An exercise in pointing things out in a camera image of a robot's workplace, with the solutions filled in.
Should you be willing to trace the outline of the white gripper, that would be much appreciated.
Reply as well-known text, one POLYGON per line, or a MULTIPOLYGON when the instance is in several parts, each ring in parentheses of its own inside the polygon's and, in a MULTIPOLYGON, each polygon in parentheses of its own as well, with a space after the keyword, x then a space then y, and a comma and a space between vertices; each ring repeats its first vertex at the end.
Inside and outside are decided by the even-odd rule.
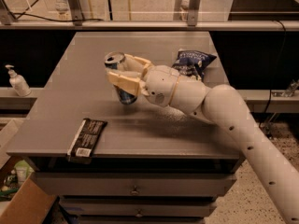
POLYGON ((161 107, 170 104, 171 96, 179 78, 178 70, 165 65, 153 67, 153 63, 145 58, 125 55, 125 71, 108 70, 107 79, 114 86, 134 95, 141 94, 145 78, 144 96, 161 107))

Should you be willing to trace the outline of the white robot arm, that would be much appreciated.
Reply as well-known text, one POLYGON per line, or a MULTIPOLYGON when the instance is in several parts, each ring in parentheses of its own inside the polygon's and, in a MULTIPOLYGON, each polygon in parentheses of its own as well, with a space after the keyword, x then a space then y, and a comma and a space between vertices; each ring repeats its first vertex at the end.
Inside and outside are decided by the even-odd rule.
POLYGON ((299 224, 299 173, 263 134, 239 92, 221 84, 209 88, 200 78, 187 77, 167 65, 110 52, 107 79, 133 96, 171 106, 195 119, 215 124, 236 142, 286 224, 299 224))

